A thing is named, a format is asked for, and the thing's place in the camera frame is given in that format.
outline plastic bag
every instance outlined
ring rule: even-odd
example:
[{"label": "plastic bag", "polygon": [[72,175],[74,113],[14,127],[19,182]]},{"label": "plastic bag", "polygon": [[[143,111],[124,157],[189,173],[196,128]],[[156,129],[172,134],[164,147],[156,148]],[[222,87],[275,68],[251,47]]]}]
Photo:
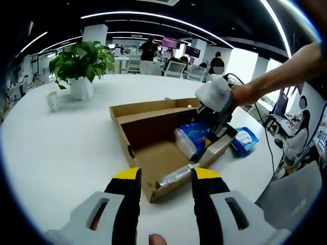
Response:
[{"label": "plastic bag", "polygon": [[247,155],[259,140],[247,127],[238,128],[236,130],[238,131],[238,134],[231,144],[240,154]]},{"label": "plastic bag", "polygon": [[207,122],[185,124],[175,130],[175,144],[188,159],[197,159],[205,151],[209,131],[210,125]]}]

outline open cardboard box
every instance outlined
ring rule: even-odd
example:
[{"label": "open cardboard box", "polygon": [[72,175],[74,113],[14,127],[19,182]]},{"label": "open cardboard box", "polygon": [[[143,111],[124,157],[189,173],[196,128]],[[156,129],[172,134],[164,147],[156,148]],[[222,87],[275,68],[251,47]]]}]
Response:
[{"label": "open cardboard box", "polygon": [[[110,107],[124,155],[130,167],[142,169],[142,190],[151,203],[191,179],[189,172],[168,186],[156,185],[158,180],[192,163],[174,144],[173,132],[191,122],[198,105],[198,99],[193,98]],[[214,163],[236,134],[237,131],[228,126],[225,135],[205,151],[198,161],[200,166],[207,168]]]}]

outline human arm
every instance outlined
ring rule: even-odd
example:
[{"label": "human arm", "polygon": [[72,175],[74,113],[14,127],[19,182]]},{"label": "human arm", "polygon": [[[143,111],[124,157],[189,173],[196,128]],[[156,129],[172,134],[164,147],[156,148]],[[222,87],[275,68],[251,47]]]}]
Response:
[{"label": "human arm", "polygon": [[302,47],[280,67],[233,88],[235,105],[248,105],[270,92],[298,85],[314,76],[325,74],[327,61],[322,58],[322,46],[312,43]]}]

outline cable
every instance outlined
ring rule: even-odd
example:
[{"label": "cable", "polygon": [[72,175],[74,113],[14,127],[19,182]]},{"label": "cable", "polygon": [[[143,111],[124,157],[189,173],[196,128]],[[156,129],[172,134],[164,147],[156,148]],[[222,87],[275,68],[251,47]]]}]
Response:
[{"label": "cable", "polygon": [[[228,73],[228,74],[224,75],[223,78],[224,78],[226,81],[228,81],[228,76],[229,76],[229,75],[233,75],[233,76],[236,77],[236,78],[237,78],[237,79],[238,79],[242,84],[244,84],[244,83],[242,82],[242,80],[239,79],[239,78],[238,78],[236,75],[234,75],[233,73]],[[259,120],[259,121],[262,121],[262,123],[263,123],[263,122],[264,122],[264,121],[263,121],[263,118],[262,118],[261,115],[260,115],[260,112],[259,112],[258,107],[256,106],[256,103],[254,104],[254,106],[255,106],[255,108],[256,108],[256,110],[257,110],[257,112],[258,112],[258,115],[259,115],[259,117],[260,117],[260,120]],[[268,144],[268,148],[269,148],[270,155],[271,155],[271,163],[272,163],[272,171],[273,171],[272,175],[274,176],[274,175],[275,175],[274,157],[273,157],[273,154],[272,154],[272,151],[271,151],[271,148],[270,148],[270,144],[269,144],[269,140],[268,140],[267,128],[266,128],[266,126],[263,126],[263,127],[264,127],[264,129],[265,129],[265,134],[266,134],[267,144]]]}]

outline finger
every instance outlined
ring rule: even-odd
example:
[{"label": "finger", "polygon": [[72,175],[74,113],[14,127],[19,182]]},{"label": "finger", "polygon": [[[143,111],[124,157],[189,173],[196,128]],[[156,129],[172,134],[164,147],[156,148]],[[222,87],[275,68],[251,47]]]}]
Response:
[{"label": "finger", "polygon": [[167,245],[167,242],[159,234],[152,234],[149,236],[149,245]]}]

